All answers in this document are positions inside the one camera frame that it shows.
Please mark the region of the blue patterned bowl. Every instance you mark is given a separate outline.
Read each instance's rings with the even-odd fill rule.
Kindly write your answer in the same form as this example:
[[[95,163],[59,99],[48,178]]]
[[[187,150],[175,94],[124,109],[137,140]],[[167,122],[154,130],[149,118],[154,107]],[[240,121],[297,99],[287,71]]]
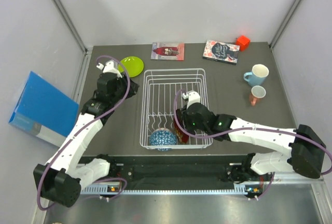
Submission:
[[[167,128],[154,130],[149,138],[151,146],[174,146],[177,144],[177,137]]]

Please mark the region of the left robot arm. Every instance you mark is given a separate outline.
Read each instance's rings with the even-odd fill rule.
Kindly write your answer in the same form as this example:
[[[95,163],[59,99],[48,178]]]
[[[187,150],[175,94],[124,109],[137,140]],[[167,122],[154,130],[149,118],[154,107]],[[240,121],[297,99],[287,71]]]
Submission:
[[[102,73],[91,99],[82,107],[77,122],[58,151],[46,164],[38,164],[33,176],[37,187],[37,206],[46,211],[41,199],[71,207],[86,187],[100,178],[113,180],[118,169],[106,155],[77,167],[94,136],[124,100],[137,94],[139,85],[125,73]]]

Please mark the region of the red pink book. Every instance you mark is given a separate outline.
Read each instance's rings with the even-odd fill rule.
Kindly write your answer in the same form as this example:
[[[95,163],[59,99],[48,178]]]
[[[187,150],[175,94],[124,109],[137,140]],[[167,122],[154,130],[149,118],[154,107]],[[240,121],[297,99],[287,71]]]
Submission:
[[[153,43],[151,59],[183,61],[184,51],[184,43]]]

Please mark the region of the floral dark blue book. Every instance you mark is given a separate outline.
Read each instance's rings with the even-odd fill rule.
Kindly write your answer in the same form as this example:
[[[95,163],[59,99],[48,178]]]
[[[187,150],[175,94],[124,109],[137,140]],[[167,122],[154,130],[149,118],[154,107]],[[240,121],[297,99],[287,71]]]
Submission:
[[[237,65],[240,46],[207,40],[204,47],[203,59]]]

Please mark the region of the pink ceramic mug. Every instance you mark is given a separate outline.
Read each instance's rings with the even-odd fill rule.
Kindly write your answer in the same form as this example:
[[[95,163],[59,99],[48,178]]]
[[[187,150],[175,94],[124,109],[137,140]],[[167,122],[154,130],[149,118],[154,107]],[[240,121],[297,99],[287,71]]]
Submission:
[[[251,88],[249,101],[252,106],[255,106],[261,99],[266,96],[266,89],[262,86],[253,86]]]

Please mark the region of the white wire dish rack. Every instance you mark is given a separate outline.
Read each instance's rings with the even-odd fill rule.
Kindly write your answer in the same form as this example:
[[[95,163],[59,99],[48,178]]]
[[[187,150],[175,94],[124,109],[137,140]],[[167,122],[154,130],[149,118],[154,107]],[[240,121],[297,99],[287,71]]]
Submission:
[[[175,133],[174,101],[177,108],[183,108],[185,102],[176,96],[179,90],[184,93],[196,91],[201,103],[209,105],[205,70],[202,68],[149,69],[144,72],[143,97],[141,110],[140,145],[146,149],[167,151],[171,149],[203,149],[212,145],[211,138],[190,137],[187,143],[178,138],[156,141],[150,136],[158,129],[167,129]]]

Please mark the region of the red floral plate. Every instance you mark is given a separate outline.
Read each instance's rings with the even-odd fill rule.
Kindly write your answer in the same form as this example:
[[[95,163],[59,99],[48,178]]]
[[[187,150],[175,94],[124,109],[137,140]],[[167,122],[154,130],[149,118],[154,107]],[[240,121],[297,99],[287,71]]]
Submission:
[[[178,141],[181,144],[187,144],[189,141],[189,136],[187,134],[185,134],[179,127],[177,122],[175,121],[175,118],[173,118],[173,123],[174,123],[174,131],[175,131],[175,135],[178,139]]]

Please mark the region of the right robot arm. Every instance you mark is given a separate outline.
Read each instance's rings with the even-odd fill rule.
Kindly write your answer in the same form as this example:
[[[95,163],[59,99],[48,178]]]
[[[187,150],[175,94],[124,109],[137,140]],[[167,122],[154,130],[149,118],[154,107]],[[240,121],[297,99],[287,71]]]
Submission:
[[[190,137],[201,131],[217,141],[247,143],[270,149],[270,153],[250,153],[241,164],[243,176],[255,180],[274,172],[295,172],[318,179],[327,152],[313,129],[299,125],[296,129],[273,128],[254,124],[228,114],[214,114],[201,103],[174,107],[174,121]]]

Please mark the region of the orange red cube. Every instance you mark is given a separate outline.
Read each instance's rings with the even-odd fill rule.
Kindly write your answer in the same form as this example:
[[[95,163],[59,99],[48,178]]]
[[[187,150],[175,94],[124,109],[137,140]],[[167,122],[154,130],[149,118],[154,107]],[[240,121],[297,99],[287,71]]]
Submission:
[[[236,45],[240,47],[240,51],[244,51],[249,46],[250,42],[251,40],[248,37],[241,35],[237,38]]]

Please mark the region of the lime green plate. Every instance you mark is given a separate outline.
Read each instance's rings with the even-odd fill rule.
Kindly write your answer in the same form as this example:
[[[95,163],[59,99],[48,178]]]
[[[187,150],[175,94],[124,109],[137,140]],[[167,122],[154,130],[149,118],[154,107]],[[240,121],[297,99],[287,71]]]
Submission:
[[[130,78],[138,76],[144,69],[144,62],[139,57],[126,57],[120,63],[127,69]]]

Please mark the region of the blue white box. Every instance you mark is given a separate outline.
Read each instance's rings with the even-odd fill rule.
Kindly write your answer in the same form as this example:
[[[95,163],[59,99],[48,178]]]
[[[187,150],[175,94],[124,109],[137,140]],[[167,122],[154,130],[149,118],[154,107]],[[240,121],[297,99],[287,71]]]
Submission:
[[[77,113],[75,101],[30,72],[9,124],[60,147],[72,131]]]

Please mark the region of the light blue mug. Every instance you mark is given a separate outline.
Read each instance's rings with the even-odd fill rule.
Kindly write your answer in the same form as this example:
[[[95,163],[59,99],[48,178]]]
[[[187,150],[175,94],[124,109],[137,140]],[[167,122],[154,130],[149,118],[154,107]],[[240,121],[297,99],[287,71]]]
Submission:
[[[263,64],[255,64],[250,72],[244,73],[243,79],[251,86],[261,86],[269,75],[269,69]]]

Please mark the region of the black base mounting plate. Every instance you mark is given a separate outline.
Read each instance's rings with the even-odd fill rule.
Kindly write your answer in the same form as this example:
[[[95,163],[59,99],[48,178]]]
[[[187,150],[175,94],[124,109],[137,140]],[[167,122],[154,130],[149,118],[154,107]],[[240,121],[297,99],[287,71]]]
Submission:
[[[244,155],[190,155],[190,156],[110,156],[110,174],[131,177],[215,177],[222,182],[262,182],[270,174],[258,175],[242,165]]]

